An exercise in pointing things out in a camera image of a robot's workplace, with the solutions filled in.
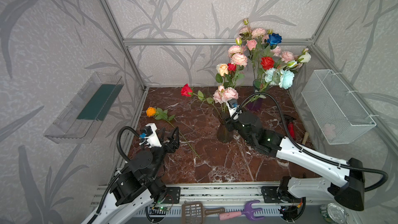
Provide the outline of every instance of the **red marble surface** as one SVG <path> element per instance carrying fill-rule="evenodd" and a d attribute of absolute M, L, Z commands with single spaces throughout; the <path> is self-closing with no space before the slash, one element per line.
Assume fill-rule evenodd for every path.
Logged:
<path fill-rule="evenodd" d="M 196 87 L 194 92 L 201 90 L 206 97 L 212 95 L 216 87 Z M 241 102 L 253 92 L 252 87 L 238 87 Z M 151 88 L 144 104 L 144 109 L 138 124 L 138 130 L 147 123 L 155 123 L 157 128 L 166 127 L 171 132 L 173 127 L 165 121 L 147 117 L 148 107 L 160 107 L 168 110 L 168 115 L 175 114 L 172 124 L 180 128 L 189 143 L 195 148 L 200 157 L 197 157 L 189 146 L 180 137 L 180 148 L 174 154 L 165 158 L 166 172 L 162 177 L 165 183 L 209 183 L 209 182 L 246 182 L 246 181 L 279 181 L 283 176 L 318 177 L 294 163 L 268 157 L 247 146 L 245 141 L 234 132 L 234 140 L 230 143 L 221 143 L 216 138 L 219 126 L 217 113 L 213 106 L 200 102 L 195 96 L 184 97 L 180 94 L 181 88 Z M 281 105 L 284 114 L 290 115 L 294 121 L 296 141 L 301 143 L 305 128 L 294 108 L 287 90 L 271 87 L 268 90 Z M 276 106 L 271 99 L 264 99 L 262 108 L 255 112 L 264 128 L 284 134 Z M 129 157 L 133 157 L 140 148 L 138 139 L 133 140 Z"/>

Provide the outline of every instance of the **orange rose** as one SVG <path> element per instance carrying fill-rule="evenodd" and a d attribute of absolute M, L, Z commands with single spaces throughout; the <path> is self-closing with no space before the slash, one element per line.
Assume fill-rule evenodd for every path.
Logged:
<path fill-rule="evenodd" d="M 153 108 L 153 107 L 148 107 L 148 109 L 147 109 L 147 116 L 148 116 L 148 117 L 154 116 L 155 113 L 156 113 L 156 109 L 155 109 L 155 108 Z"/>

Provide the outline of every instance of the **light blue flower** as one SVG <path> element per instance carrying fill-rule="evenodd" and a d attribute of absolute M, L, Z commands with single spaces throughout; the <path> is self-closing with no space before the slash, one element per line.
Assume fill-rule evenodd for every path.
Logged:
<path fill-rule="evenodd" d="M 279 82 L 279 87 L 288 89 L 293 85 L 293 78 L 295 74 L 289 70 L 281 70 L 281 81 Z"/>
<path fill-rule="evenodd" d="M 274 72 L 276 71 L 276 68 L 272 67 L 266 71 L 266 82 L 271 82 L 271 86 L 276 86 L 278 83 L 276 82 L 276 78 L 272 81 L 272 77 L 274 75 Z"/>

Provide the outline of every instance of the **litter scoop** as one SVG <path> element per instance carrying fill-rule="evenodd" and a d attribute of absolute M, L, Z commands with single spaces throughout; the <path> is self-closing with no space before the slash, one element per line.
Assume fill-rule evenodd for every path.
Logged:
<path fill-rule="evenodd" d="M 201 202 L 188 202 L 181 205 L 182 224 L 202 224 L 205 215 L 225 213 L 225 208 L 204 209 Z"/>

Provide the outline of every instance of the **white wire mesh basket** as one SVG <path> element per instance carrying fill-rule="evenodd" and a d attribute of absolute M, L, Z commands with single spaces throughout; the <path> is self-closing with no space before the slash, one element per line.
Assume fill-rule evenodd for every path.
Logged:
<path fill-rule="evenodd" d="M 314 70 L 301 95 L 329 144 L 349 144 L 376 126 L 352 91 L 330 69 Z"/>

